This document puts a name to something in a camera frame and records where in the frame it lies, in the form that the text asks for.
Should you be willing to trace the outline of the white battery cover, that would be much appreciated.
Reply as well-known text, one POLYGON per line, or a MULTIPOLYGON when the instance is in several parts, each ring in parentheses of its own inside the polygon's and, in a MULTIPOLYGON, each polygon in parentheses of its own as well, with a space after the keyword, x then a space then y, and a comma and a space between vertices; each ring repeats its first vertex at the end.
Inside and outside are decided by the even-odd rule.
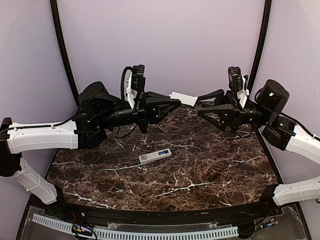
POLYGON ((170 97, 170 99, 179 100, 183 105, 188 105, 191 107, 194 107, 197 100, 198 100, 197 96, 191 96, 191 95, 178 93, 178 92, 174 92, 174 91, 169 95, 169 97, 170 97))

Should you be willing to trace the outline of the white remote control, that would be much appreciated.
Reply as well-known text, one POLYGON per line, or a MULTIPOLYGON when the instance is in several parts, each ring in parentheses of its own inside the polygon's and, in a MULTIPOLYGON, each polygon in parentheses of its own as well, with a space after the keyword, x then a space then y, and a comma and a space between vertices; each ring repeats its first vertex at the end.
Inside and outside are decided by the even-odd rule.
POLYGON ((140 164, 148 164, 154 161, 158 161, 164 158, 168 158, 172 156, 172 151, 169 148, 165 148, 162 150, 154 151, 151 153, 143 154, 138 157, 140 164), (159 155, 158 152, 162 150, 169 150, 169 154, 159 155))

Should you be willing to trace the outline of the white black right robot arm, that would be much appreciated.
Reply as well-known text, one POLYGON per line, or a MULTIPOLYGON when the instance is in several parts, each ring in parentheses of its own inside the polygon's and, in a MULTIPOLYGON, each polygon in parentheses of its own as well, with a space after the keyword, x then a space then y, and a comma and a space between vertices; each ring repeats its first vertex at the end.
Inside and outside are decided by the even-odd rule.
MULTIPOLYGON (((197 114, 221 131, 229 128, 235 133, 241 125, 246 124, 264 127, 261 134, 270 145, 318 164, 319 136, 282 112, 289 96, 289 92, 280 83, 269 79, 256 93, 255 101, 241 102, 236 93, 222 89, 200 96, 202 102, 208 99, 214 99, 214 102, 212 106, 204 103, 197 114)), ((275 206, 319 199, 319 177, 289 184, 274 184, 265 189, 260 197, 261 201, 255 205, 255 213, 266 217, 275 206)))

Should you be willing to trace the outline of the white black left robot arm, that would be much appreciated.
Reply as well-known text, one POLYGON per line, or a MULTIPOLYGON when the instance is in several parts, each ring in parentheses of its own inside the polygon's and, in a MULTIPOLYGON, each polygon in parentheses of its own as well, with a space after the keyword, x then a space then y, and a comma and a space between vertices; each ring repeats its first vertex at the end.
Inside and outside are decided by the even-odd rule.
POLYGON ((6 117, 0 125, 0 175, 16 180, 44 204, 51 205, 60 218, 67 218, 71 213, 62 190, 37 173, 22 156, 23 152, 93 149, 107 138, 106 130, 136 125, 146 133, 149 125, 158 124, 182 104, 169 96, 139 91, 131 106, 109 94, 100 81, 87 86, 78 99, 80 107, 65 121, 20 124, 6 117))

